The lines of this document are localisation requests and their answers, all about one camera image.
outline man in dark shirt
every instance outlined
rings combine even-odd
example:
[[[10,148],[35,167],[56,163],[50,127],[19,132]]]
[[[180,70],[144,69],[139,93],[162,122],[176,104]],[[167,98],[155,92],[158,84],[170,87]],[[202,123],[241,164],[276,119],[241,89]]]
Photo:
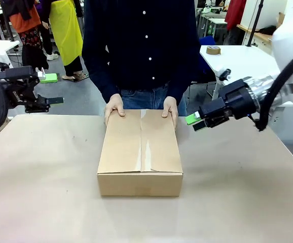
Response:
[[[124,105],[171,112],[176,126],[199,50],[194,0],[85,0],[83,58],[107,103],[106,125]]]

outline yellow apron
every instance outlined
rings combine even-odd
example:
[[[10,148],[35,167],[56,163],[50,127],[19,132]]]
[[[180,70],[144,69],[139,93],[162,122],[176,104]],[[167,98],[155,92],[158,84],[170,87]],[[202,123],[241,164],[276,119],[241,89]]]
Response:
[[[50,23],[63,65],[67,66],[81,56],[83,44],[73,0],[52,2]]]

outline person in yellow skirt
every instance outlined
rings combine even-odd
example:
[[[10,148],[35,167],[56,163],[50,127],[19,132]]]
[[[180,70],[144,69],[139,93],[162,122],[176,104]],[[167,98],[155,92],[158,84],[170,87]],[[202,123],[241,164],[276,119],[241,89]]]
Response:
[[[49,19],[55,44],[59,49],[65,74],[62,78],[78,82],[87,75],[83,73],[80,56],[83,40],[77,17],[82,17],[79,0],[40,0],[43,6],[42,24],[49,28]]]

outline tape roll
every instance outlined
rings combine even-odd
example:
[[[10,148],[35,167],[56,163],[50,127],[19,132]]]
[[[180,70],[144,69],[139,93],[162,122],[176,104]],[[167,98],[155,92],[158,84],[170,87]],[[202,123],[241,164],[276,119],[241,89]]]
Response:
[[[210,55],[218,55],[221,54],[221,48],[217,46],[210,46],[207,47],[206,53]]]

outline chair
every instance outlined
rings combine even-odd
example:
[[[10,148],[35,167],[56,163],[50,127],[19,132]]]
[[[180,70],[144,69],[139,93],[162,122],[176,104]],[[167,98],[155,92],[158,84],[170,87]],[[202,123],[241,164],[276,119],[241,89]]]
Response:
[[[203,37],[199,39],[199,43],[201,45],[206,45],[206,46],[212,46],[215,45],[214,38],[209,35],[207,37]],[[189,99],[191,96],[191,86],[192,85],[206,85],[206,92],[210,97],[213,97],[211,93],[208,91],[208,86],[209,85],[215,85],[216,84],[216,77],[212,69],[208,66],[204,58],[202,57],[201,54],[199,54],[199,74],[198,74],[198,79],[195,81],[192,81],[192,83],[189,85],[189,92],[188,92],[188,104],[189,105]]]

